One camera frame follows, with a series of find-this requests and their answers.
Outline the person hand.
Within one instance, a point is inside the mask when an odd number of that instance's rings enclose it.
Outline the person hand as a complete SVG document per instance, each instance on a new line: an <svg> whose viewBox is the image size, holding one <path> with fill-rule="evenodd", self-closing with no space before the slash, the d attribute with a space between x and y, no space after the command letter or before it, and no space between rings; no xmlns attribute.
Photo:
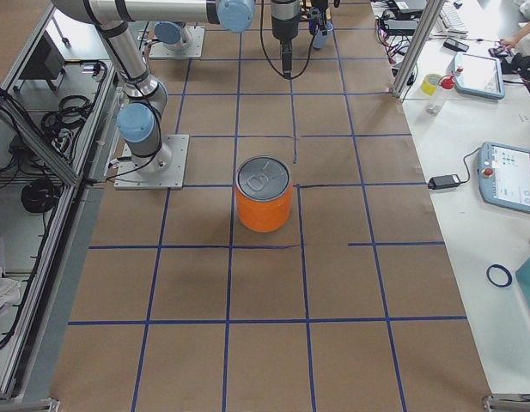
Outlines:
<svg viewBox="0 0 530 412"><path fill-rule="evenodd" d="M503 47L511 49L511 48L514 48L517 45L518 41L519 41L519 39L516 36L510 36L510 37L507 37L507 38L501 38L500 39L500 44Z"/></svg>

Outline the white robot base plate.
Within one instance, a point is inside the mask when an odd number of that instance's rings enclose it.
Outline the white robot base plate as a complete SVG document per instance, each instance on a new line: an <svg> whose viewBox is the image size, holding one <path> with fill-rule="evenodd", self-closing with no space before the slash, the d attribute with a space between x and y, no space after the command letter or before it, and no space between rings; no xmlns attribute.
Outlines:
<svg viewBox="0 0 530 412"><path fill-rule="evenodd" d="M188 148L188 135L165 135L162 138L161 150L143 167L147 160L133 157L125 143L122 155L131 157L131 160L120 163L119 177L114 180L114 187L117 190L181 189Z"/></svg>

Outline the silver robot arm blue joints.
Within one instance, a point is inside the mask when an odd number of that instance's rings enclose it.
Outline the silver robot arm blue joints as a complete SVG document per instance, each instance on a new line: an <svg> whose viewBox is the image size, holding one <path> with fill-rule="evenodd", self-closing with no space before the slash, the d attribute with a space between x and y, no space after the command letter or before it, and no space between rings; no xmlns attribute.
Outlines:
<svg viewBox="0 0 530 412"><path fill-rule="evenodd" d="M251 27L256 13L253 1L56 1L54 6L74 21L94 26L114 68L123 81L125 104L117 127L133 157L147 166L161 150L161 116L168 102L164 82L150 66L153 48L162 51L158 67L177 56L192 58L199 52L209 25L239 35ZM130 31L134 22L152 23L153 48L143 46Z"/></svg>

